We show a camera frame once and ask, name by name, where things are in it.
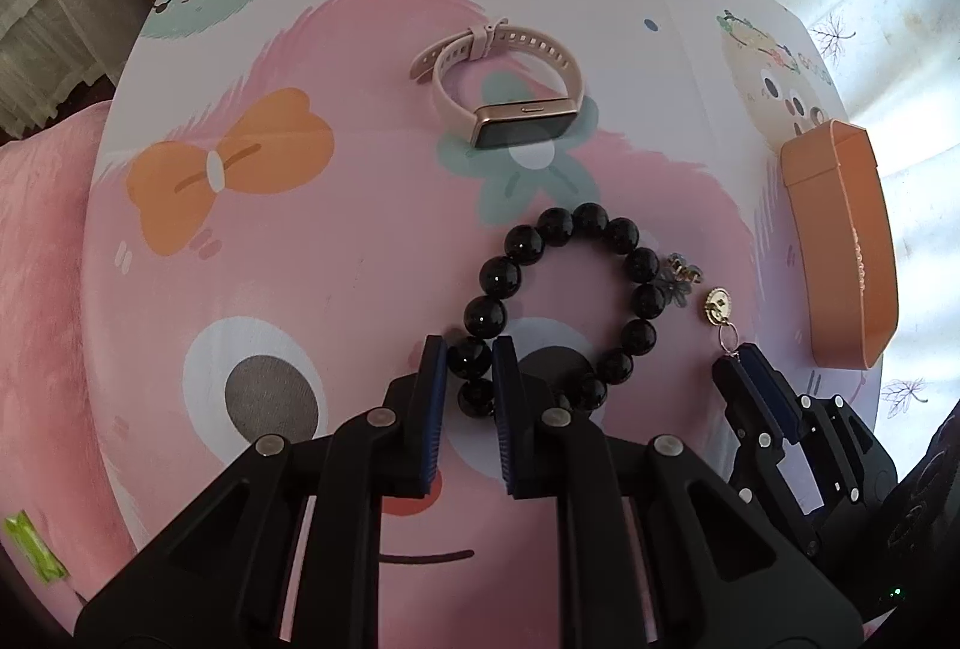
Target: green packet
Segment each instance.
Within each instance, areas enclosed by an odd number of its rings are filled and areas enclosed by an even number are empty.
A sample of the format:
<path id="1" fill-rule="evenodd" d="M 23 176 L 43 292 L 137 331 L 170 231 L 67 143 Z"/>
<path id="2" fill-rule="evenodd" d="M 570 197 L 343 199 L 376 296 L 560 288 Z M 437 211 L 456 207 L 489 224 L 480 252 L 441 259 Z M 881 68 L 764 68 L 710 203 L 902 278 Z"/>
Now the green packet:
<path id="1" fill-rule="evenodd" d="M 32 568 L 37 571 L 37 576 L 40 576 L 45 583 L 65 579 L 69 575 L 64 564 L 56 559 L 56 555 L 37 534 L 37 528 L 34 527 L 26 510 L 21 510 L 16 516 L 8 516 L 4 519 L 4 528 L 30 561 Z"/>

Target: cartoon tablecloth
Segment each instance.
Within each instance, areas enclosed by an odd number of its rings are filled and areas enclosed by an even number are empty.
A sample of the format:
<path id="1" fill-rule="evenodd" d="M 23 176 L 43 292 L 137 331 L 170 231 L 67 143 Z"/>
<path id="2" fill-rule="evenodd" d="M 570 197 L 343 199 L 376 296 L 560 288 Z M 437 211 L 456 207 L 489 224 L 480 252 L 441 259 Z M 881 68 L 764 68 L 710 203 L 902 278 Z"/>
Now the cartoon tablecloth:
<path id="1" fill-rule="evenodd" d="M 561 40 L 587 98 L 555 142 L 477 152 L 408 68 L 500 17 Z M 522 56 L 459 68 L 470 107 L 556 86 Z M 376 406 L 426 334 L 462 327 L 509 228 L 552 205 L 600 202 L 704 270 L 594 414 L 608 433 L 676 433 L 730 466 L 698 312 L 713 286 L 794 388 L 839 393 L 872 424 L 878 370 L 813 364 L 776 163 L 825 118 L 843 105 L 773 0 L 157 0 L 104 131 L 83 255 L 90 403 L 134 543 L 261 433 L 301 441 Z M 620 272 L 587 243 L 524 270 L 506 334 L 525 369 L 549 379 L 616 343 Z M 465 417 L 458 387 L 431 498 L 387 500 L 381 643 L 553 647 L 553 506 L 506 495 L 493 422 Z M 812 508 L 810 476 L 786 469 Z"/>

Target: orange bow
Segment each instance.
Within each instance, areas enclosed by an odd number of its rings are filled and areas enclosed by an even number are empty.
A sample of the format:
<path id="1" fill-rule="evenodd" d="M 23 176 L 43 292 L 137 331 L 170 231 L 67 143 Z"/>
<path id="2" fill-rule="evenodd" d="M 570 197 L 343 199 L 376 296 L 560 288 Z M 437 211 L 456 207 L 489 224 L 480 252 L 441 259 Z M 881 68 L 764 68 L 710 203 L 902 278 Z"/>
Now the orange bow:
<path id="1" fill-rule="evenodd" d="M 221 190 L 281 193 L 319 175 L 333 155 L 333 132 L 295 88 L 267 94 L 243 113 L 216 150 L 157 142 L 133 160 L 127 193 L 140 211 L 147 245 L 171 256 L 203 225 Z"/>

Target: keychain charm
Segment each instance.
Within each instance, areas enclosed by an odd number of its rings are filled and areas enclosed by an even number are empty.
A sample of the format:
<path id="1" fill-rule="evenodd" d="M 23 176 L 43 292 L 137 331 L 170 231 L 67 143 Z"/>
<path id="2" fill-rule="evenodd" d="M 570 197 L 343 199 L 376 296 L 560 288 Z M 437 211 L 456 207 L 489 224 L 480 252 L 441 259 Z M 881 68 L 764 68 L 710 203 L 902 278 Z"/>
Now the keychain charm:
<path id="1" fill-rule="evenodd" d="M 707 300 L 704 301 L 704 313 L 707 315 L 707 321 L 717 329 L 717 340 L 720 348 L 727 356 L 736 356 L 736 349 L 740 347 L 740 332 L 737 332 L 736 325 L 730 320 L 733 312 L 733 300 L 730 292 L 726 289 L 712 289 L 707 294 Z M 729 346 L 724 339 L 724 330 L 733 331 L 733 346 Z"/>

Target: pink watch strap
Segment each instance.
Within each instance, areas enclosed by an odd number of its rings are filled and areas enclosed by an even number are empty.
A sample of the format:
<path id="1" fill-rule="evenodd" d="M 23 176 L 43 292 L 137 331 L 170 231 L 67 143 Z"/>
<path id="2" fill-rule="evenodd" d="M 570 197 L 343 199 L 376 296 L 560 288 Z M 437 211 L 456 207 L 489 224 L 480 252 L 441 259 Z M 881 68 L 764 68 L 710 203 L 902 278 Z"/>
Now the pink watch strap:
<path id="1" fill-rule="evenodd" d="M 424 81 L 432 74 L 433 103 L 449 131 L 469 142 L 476 116 L 450 98 L 443 89 L 443 77 L 459 62 L 486 58 L 492 50 L 514 50 L 547 62 L 563 79 L 568 98 L 579 110 L 584 100 L 584 80 L 570 51 L 547 34 L 508 25 L 507 19 L 502 19 L 498 23 L 472 26 L 467 31 L 443 38 L 419 53 L 410 67 L 412 80 Z"/>

